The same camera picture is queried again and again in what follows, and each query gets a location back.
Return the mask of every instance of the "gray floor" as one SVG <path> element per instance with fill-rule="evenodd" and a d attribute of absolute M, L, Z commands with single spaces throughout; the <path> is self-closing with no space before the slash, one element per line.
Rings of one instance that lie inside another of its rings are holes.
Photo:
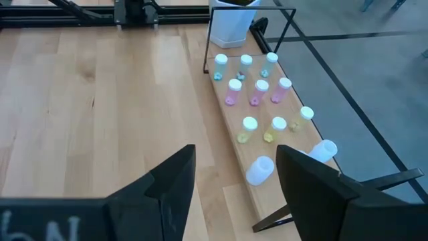
<path fill-rule="evenodd" d="M 361 13 L 362 0 L 282 0 L 296 7 L 296 23 L 306 36 L 428 29 L 428 1 L 407 0 L 390 13 L 394 2 L 374 0 Z M 279 37 L 284 16 L 262 15 L 270 19 L 265 36 Z M 297 33 L 292 29 L 287 36 Z M 311 43 L 406 167 L 427 174 L 418 182 L 428 191 L 428 59 L 421 56 L 428 48 L 428 34 Z M 303 103 L 315 110 L 321 135 L 338 145 L 336 160 L 345 174 L 363 181 L 399 171 L 304 42 L 285 42 L 278 55 Z M 408 202 L 421 201 L 407 183 L 387 192 Z"/>

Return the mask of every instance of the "wooden board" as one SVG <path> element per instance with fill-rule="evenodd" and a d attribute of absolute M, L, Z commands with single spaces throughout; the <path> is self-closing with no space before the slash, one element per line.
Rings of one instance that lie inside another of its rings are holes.
<path fill-rule="evenodd" d="M 224 100 L 228 88 L 227 84 L 230 79 L 235 78 L 239 67 L 239 60 L 240 57 L 229 57 L 227 71 L 221 81 L 214 81 L 212 74 L 210 74 L 210 77 L 229 131 L 229 136 L 241 166 L 241 171 L 245 176 L 246 170 L 257 157 L 267 155 L 275 160 L 277 145 L 286 144 L 295 149 L 308 152 L 314 145 L 321 141 L 321 136 L 315 126 L 310 123 L 298 133 L 293 133 L 289 129 L 286 129 L 273 143 L 269 144 L 263 140 L 263 133 L 271 124 L 272 118 L 281 116 L 289 122 L 298 114 L 300 108 L 303 106 L 294 90 L 289 91 L 286 98 L 279 104 L 274 104 L 270 101 L 270 96 L 278 84 L 278 80 L 286 75 L 280 65 L 276 64 L 270 76 L 262 78 L 259 75 L 259 71 L 265 61 L 265 55 L 253 56 L 253 65 L 249 69 L 249 76 L 243 81 L 243 87 L 239 93 L 237 104 L 226 106 Z M 214 72 L 214 59 L 209 58 L 207 62 L 210 73 Z M 270 83 L 270 89 L 263 97 L 263 101 L 259 106 L 250 106 L 249 99 L 253 93 L 255 81 L 259 79 L 267 80 Z M 246 116 L 255 117 L 259 126 L 250 140 L 242 145 L 236 141 L 236 135 L 241 130 L 242 120 Z M 327 165 L 338 169 L 334 160 L 327 162 Z M 247 184 L 247 186 L 259 220 L 262 220 L 286 204 L 276 171 L 263 184 L 257 187 L 250 184 Z"/>

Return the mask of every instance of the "plastic vial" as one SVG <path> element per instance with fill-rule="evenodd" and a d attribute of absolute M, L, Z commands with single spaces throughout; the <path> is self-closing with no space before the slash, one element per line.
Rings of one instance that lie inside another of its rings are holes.
<path fill-rule="evenodd" d="M 242 121 L 242 130 L 237 135 L 238 143 L 245 144 L 256 129 L 257 120 L 250 116 L 245 117 Z"/>
<path fill-rule="evenodd" d="M 278 61 L 278 56 L 275 53 L 270 52 L 266 54 L 266 62 L 263 65 L 263 67 L 261 67 L 261 71 L 260 71 L 261 77 L 263 78 L 268 77 L 277 61 Z"/>
<path fill-rule="evenodd" d="M 249 167 L 245 178 L 251 185 L 262 184 L 275 169 L 275 164 L 270 157 L 260 156 Z"/>
<path fill-rule="evenodd" d="M 252 106 L 258 106 L 263 98 L 263 95 L 268 91 L 269 83 L 265 80 L 258 80 L 255 82 L 255 88 L 253 96 L 249 100 L 249 104 Z"/>
<path fill-rule="evenodd" d="M 290 130 L 292 132 L 300 131 L 304 125 L 310 122 L 312 117 L 314 117 L 314 111 L 307 106 L 303 106 L 300 109 L 299 114 L 293 118 L 293 121 L 290 125 Z"/>
<path fill-rule="evenodd" d="M 291 80 L 287 78 L 280 78 L 280 81 L 278 82 L 278 85 L 276 86 L 274 94 L 272 95 L 270 100 L 275 104 L 281 102 L 286 97 L 287 92 L 291 87 Z"/>
<path fill-rule="evenodd" d="M 263 134 L 263 140 L 267 143 L 271 143 L 276 140 L 278 134 L 284 131 L 287 127 L 287 122 L 282 117 L 274 117 L 272 119 L 272 124 L 267 128 L 267 131 Z"/>
<path fill-rule="evenodd" d="M 226 70 L 227 56 L 224 54 L 217 54 L 215 56 L 215 71 L 214 71 L 214 80 L 221 80 L 223 78 L 223 73 Z"/>
<path fill-rule="evenodd" d="M 337 154 L 336 144 L 330 140 L 322 140 L 315 145 L 312 151 L 309 152 L 308 156 L 319 162 L 325 163 L 333 158 L 335 154 Z"/>
<path fill-rule="evenodd" d="M 237 79 L 229 80 L 229 88 L 227 89 L 225 104 L 233 106 L 238 100 L 238 94 L 241 90 L 242 83 Z"/>
<path fill-rule="evenodd" d="M 253 58 L 248 54 L 244 54 L 241 56 L 241 64 L 239 65 L 238 73 L 236 74 L 236 78 L 240 81 L 245 80 L 245 77 L 248 75 L 248 69 L 253 63 Z"/>

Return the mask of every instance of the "wooden table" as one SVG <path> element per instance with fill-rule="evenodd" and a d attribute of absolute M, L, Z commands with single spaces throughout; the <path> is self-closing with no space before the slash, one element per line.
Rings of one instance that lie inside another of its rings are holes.
<path fill-rule="evenodd" d="M 249 166 L 257 159 L 257 157 L 267 155 L 275 160 L 276 147 L 279 144 L 289 145 L 295 149 L 309 152 L 314 145 L 321 141 L 321 136 L 312 122 L 306 125 L 298 133 L 293 133 L 289 129 L 286 129 L 273 143 L 267 143 L 263 140 L 263 134 L 271 125 L 272 119 L 275 116 L 280 116 L 286 121 L 290 121 L 299 113 L 299 110 L 303 105 L 294 89 L 291 89 L 286 98 L 279 104 L 272 103 L 270 101 L 270 96 L 278 84 L 278 80 L 282 77 L 286 77 L 286 75 L 282 71 L 280 65 L 276 64 L 270 76 L 268 78 L 262 78 L 259 72 L 265 62 L 265 55 L 255 55 L 252 57 L 253 64 L 249 69 L 249 75 L 243 81 L 243 87 L 239 93 L 239 99 L 237 104 L 234 106 L 225 105 L 224 100 L 228 89 L 228 81 L 235 78 L 236 71 L 239 68 L 240 57 L 229 57 L 227 70 L 221 81 L 215 81 L 212 78 L 213 75 L 210 74 L 211 82 L 215 89 L 221 112 L 223 113 L 223 118 L 226 122 L 227 130 L 229 131 L 229 137 L 233 143 L 233 148 L 235 149 L 241 171 L 244 176 Z M 209 58 L 207 63 L 210 73 L 213 73 L 215 69 L 214 59 Z M 270 87 L 268 92 L 263 96 L 263 100 L 260 105 L 251 106 L 249 105 L 249 99 L 253 93 L 255 81 L 259 79 L 267 80 Z M 237 142 L 236 135 L 241 130 L 242 120 L 246 116 L 256 118 L 258 121 L 258 128 L 248 143 L 240 144 Z M 333 159 L 326 164 L 338 169 Z M 280 187 L 278 173 L 276 171 L 274 171 L 272 176 L 263 184 L 259 186 L 247 184 L 247 188 L 259 220 L 266 218 L 268 215 L 286 204 Z M 293 227 L 292 225 L 286 225 L 286 228 Z"/>

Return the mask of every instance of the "white plastic cup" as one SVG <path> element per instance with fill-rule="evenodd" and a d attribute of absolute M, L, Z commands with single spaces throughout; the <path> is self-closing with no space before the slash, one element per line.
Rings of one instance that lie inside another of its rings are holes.
<path fill-rule="evenodd" d="M 251 164 L 245 175 L 249 184 L 257 186 L 262 184 L 275 169 L 275 164 L 270 157 L 260 156 Z"/>
<path fill-rule="evenodd" d="M 335 154 L 337 154 L 336 144 L 330 140 L 322 140 L 315 145 L 312 151 L 309 152 L 308 156 L 319 162 L 325 163 L 333 158 Z"/>

